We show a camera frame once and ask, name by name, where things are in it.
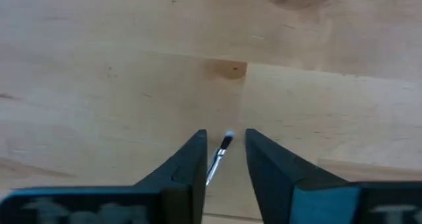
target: white brush tip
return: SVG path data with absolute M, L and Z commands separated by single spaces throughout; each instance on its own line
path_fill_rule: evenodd
M 234 137 L 235 133 L 233 131 L 227 131 L 225 136 Z

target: wood grain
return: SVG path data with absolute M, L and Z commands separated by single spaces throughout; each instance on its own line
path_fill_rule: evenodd
M 253 224 L 253 223 L 262 223 L 262 220 L 254 219 L 245 219 L 245 218 L 236 218 L 236 217 L 218 217 L 215 215 L 209 216 L 204 215 L 202 217 L 202 222 L 204 224 Z
M 319 159 L 317 165 L 348 181 L 422 181 L 420 169 L 400 169 L 329 159 Z
M 260 218 L 245 128 L 313 163 L 417 173 L 421 7 L 0 0 L 0 190 L 133 184 L 200 128 L 210 152 L 238 134 L 207 190 L 216 215 Z

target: wooden surface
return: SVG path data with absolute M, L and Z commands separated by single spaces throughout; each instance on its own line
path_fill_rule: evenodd
M 133 184 L 200 128 L 238 134 L 207 215 L 260 218 L 245 128 L 421 177 L 422 0 L 298 2 L 0 0 L 0 194 Z
M 203 224 L 262 224 L 259 220 L 254 219 L 234 219 L 227 217 L 216 217 L 204 215 L 202 218 Z

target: brush handle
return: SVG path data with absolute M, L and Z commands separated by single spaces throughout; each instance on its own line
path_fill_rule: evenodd
M 218 169 L 218 165 L 220 164 L 220 161 L 223 159 L 224 154 L 226 154 L 225 149 L 219 148 L 216 153 L 214 154 L 214 157 L 212 158 L 212 163 L 208 167 L 208 171 L 206 173 L 206 183 L 205 186 L 208 187 L 210 184 L 212 177 L 216 174 L 216 171 Z

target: small brush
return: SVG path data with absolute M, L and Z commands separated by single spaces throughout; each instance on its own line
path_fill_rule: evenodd
M 223 159 L 223 156 L 226 154 L 227 148 L 229 147 L 231 141 L 233 141 L 234 136 L 235 133 L 233 131 L 227 131 L 226 135 L 224 136 L 223 142 L 220 145 L 220 148 L 218 148 L 217 151 L 214 153 L 212 163 L 208 167 L 208 171 L 206 172 L 206 187 L 208 187 L 212 180 L 212 177 L 215 175 L 218 165 Z

